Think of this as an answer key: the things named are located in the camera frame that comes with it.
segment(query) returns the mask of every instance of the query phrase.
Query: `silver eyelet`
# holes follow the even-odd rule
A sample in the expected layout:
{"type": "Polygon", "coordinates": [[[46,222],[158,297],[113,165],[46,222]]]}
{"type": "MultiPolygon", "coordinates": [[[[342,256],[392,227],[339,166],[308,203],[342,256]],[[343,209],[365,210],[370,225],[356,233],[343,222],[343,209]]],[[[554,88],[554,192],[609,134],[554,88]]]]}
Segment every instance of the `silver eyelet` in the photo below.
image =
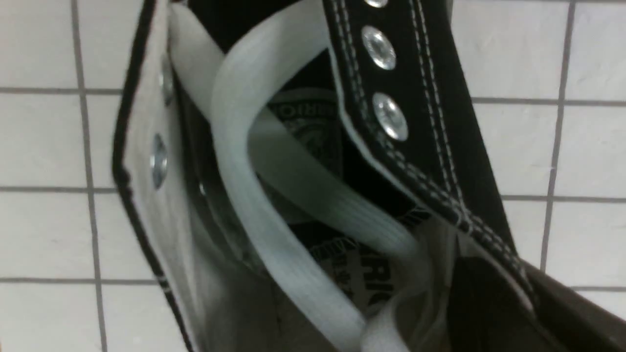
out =
{"type": "Polygon", "coordinates": [[[405,141],[409,136],[409,127],[398,104],[387,94],[374,93],[372,105],[385,133],[395,140],[405,141]]]}
{"type": "Polygon", "coordinates": [[[365,3],[372,6],[373,8],[383,8],[387,6],[388,0],[365,0],[365,3]]]}
{"type": "Polygon", "coordinates": [[[165,106],[169,106],[174,97],[174,77],[172,74],[172,66],[167,55],[163,55],[161,60],[161,72],[158,77],[158,84],[161,87],[163,93],[163,102],[165,106]]]}
{"type": "Polygon", "coordinates": [[[155,189],[161,188],[167,175],[167,149],[161,135],[156,134],[152,141],[152,155],[150,155],[150,170],[155,189]]]}
{"type": "Polygon", "coordinates": [[[384,70],[393,70],[396,67],[396,51],[381,31],[372,26],[365,26],[361,31],[361,38],[376,66],[384,70]]]}

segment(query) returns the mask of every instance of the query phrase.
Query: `white tile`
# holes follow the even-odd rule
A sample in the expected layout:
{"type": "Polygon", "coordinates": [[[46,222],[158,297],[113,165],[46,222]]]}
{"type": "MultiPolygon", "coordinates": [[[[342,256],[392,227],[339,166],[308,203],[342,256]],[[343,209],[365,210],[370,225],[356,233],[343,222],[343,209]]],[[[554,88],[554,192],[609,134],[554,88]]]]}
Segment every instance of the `white tile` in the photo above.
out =
{"type": "Polygon", "coordinates": [[[568,106],[555,194],[626,197],[626,108],[568,106]]]}
{"type": "Polygon", "coordinates": [[[76,88],[70,2],[0,0],[0,86],[76,88]]]}
{"type": "Polygon", "coordinates": [[[557,98],[567,3],[455,1],[454,42],[472,96],[557,98]]]}
{"type": "Polygon", "coordinates": [[[0,193],[0,277],[93,277],[85,194],[0,193]]]}
{"type": "Polygon", "coordinates": [[[0,185],[86,185],[77,96],[0,95],[0,131],[0,185]]]}
{"type": "Polygon", "coordinates": [[[504,202],[504,206],[520,257],[535,267],[539,267],[546,203],[508,200],[504,202]]]}
{"type": "Polygon", "coordinates": [[[626,321],[626,292],[578,292],[578,294],[626,321]]]}
{"type": "Polygon", "coordinates": [[[568,99],[626,99],[626,4],[577,4],[568,99]]]}
{"type": "Polygon", "coordinates": [[[0,284],[3,351],[100,352],[93,285],[0,284]]]}
{"type": "Polygon", "coordinates": [[[626,204],[554,203],[546,271],[569,286],[626,286],[626,204]]]}
{"type": "Polygon", "coordinates": [[[557,108],[476,104],[475,111],[500,193],[546,195],[557,108]]]}
{"type": "Polygon", "coordinates": [[[187,351],[158,286],[105,286],[103,299],[109,351],[187,351]]]}
{"type": "Polygon", "coordinates": [[[142,0],[79,0],[87,88],[121,88],[142,0]]]}
{"type": "Polygon", "coordinates": [[[152,271],[116,194],[96,195],[96,223],[103,279],[151,279],[152,271]]]}
{"type": "Polygon", "coordinates": [[[119,105],[119,96],[87,96],[91,169],[95,187],[115,186],[111,173],[111,153],[119,105]]]}

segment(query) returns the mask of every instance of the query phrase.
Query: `shoelace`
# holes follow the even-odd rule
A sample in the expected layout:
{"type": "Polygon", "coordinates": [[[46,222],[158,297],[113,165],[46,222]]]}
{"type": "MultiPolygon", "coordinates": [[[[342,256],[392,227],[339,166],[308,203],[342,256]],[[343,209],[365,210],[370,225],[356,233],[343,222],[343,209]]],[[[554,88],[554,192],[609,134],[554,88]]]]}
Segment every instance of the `shoelace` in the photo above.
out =
{"type": "Polygon", "coordinates": [[[190,98],[212,126],[219,171],[268,273],[341,352],[416,351],[436,339],[428,253],[396,219],[328,172],[265,104],[329,45],[322,4],[301,0],[260,23],[224,57],[195,16],[172,5],[171,58],[190,98]],[[406,285],[369,321],[297,240],[256,173],[309,215],[395,259],[406,285]],[[424,296],[401,336],[398,307],[424,296]]]}

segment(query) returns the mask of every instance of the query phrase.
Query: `white stitching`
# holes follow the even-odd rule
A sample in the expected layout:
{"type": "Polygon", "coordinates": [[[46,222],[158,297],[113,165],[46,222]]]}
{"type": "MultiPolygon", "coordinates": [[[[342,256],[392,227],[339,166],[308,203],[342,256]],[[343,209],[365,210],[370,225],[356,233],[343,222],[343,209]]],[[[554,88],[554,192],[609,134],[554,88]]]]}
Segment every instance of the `white stitching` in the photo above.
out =
{"type": "MultiPolygon", "coordinates": [[[[413,4],[413,0],[408,0],[409,2],[409,6],[411,8],[411,17],[413,20],[413,28],[415,30],[415,39],[417,42],[417,46],[418,48],[421,47],[420,43],[419,43],[419,34],[418,34],[418,25],[417,25],[417,21],[416,21],[416,14],[415,14],[415,5],[413,4]]],[[[419,18],[421,20],[421,24],[422,24],[422,31],[424,33],[424,42],[426,43],[426,56],[428,57],[428,65],[430,68],[430,77],[431,77],[431,82],[433,84],[433,91],[434,91],[434,99],[435,99],[435,103],[437,104],[437,110],[439,113],[439,123],[441,124],[441,130],[443,132],[443,141],[444,144],[446,145],[446,153],[448,154],[448,160],[450,162],[450,173],[452,174],[452,181],[454,182],[454,186],[456,187],[456,193],[457,196],[459,197],[459,201],[461,202],[461,206],[463,208],[463,213],[466,216],[468,222],[469,222],[469,231],[471,233],[471,231],[473,230],[473,222],[470,219],[470,216],[468,215],[468,210],[465,206],[465,202],[463,199],[463,193],[461,191],[461,187],[459,186],[459,181],[458,178],[456,176],[456,172],[454,170],[454,161],[452,159],[452,151],[450,150],[450,143],[448,141],[448,134],[446,133],[446,124],[443,120],[443,109],[441,108],[441,100],[439,98],[439,90],[437,87],[437,81],[435,80],[434,77],[434,64],[433,64],[433,58],[431,56],[431,51],[430,51],[430,40],[428,38],[428,30],[426,29],[426,18],[424,16],[424,9],[422,7],[422,2],[421,0],[418,0],[418,9],[419,9],[419,18]]]]}
{"type": "MultiPolygon", "coordinates": [[[[354,98],[357,100],[357,102],[361,106],[361,114],[362,114],[363,119],[366,122],[366,126],[368,127],[368,129],[370,129],[371,132],[376,134],[377,142],[381,144],[381,146],[387,150],[387,154],[398,163],[398,166],[401,169],[404,169],[411,178],[417,181],[416,184],[418,185],[418,187],[422,188],[425,191],[428,191],[433,198],[440,201],[444,206],[446,206],[447,208],[455,212],[455,214],[457,215],[457,224],[456,224],[457,226],[459,226],[461,223],[461,215],[458,212],[459,208],[463,210],[466,216],[468,225],[470,226],[470,229],[473,229],[473,225],[474,225],[474,222],[471,219],[476,220],[478,222],[478,230],[480,231],[480,234],[484,235],[484,237],[481,237],[481,238],[489,242],[493,248],[495,248],[500,253],[502,253],[503,257],[520,273],[520,275],[523,278],[526,278],[526,272],[524,268],[522,267],[519,258],[513,255],[511,249],[506,244],[504,244],[502,239],[498,237],[493,232],[493,230],[482,221],[482,219],[472,214],[469,211],[469,209],[467,209],[458,200],[450,196],[450,194],[447,194],[445,191],[441,190],[440,187],[436,183],[434,183],[430,178],[428,178],[425,174],[423,174],[417,167],[415,167],[414,165],[410,163],[405,163],[404,155],[400,151],[394,149],[393,145],[387,141],[384,135],[382,135],[382,132],[379,129],[377,129],[372,123],[372,121],[369,119],[369,107],[367,103],[365,102],[365,92],[362,86],[362,78],[358,72],[359,66],[356,60],[356,49],[352,42],[352,35],[350,31],[350,24],[349,24],[347,9],[346,9],[346,3],[345,3],[345,0],[341,0],[341,8],[344,13],[344,17],[345,17],[344,21],[346,23],[346,31],[348,33],[347,43],[351,49],[350,53],[348,52],[348,49],[346,47],[346,36],[341,26],[341,18],[339,16],[339,6],[337,4],[337,0],[332,0],[332,4],[333,4],[333,10],[335,13],[335,22],[337,24],[339,38],[341,39],[342,50],[344,52],[344,55],[346,56],[346,61],[348,63],[348,74],[349,74],[351,85],[352,85],[352,93],[354,95],[354,98]]],[[[470,234],[473,237],[476,237],[477,235],[473,231],[471,231],[470,234]]]]}
{"type": "Polygon", "coordinates": [[[417,18],[415,15],[415,11],[411,11],[411,17],[413,20],[413,26],[415,27],[415,42],[418,45],[418,53],[419,53],[419,69],[422,74],[422,85],[424,86],[424,95],[426,96],[426,101],[428,102],[428,116],[430,117],[431,127],[433,129],[434,141],[437,146],[437,154],[439,155],[439,164],[441,164],[441,170],[443,171],[443,179],[446,182],[446,188],[448,192],[452,193],[452,187],[450,186],[450,181],[448,179],[448,173],[446,171],[446,167],[443,162],[443,155],[441,152],[441,146],[439,145],[439,132],[434,125],[434,111],[433,111],[433,102],[431,101],[430,92],[428,91],[428,84],[426,82],[426,70],[424,69],[424,58],[422,56],[422,46],[419,42],[419,34],[417,31],[417,18]]]}

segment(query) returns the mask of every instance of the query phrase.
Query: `sneaker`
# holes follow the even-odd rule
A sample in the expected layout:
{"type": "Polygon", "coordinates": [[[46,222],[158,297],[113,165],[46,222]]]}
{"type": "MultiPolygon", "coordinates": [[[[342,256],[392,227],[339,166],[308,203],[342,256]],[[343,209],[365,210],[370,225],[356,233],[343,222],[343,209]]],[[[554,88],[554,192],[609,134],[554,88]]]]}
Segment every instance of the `sneaker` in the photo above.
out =
{"type": "Polygon", "coordinates": [[[145,1],[113,173],[189,351],[626,351],[518,257],[446,3],[145,1]]]}

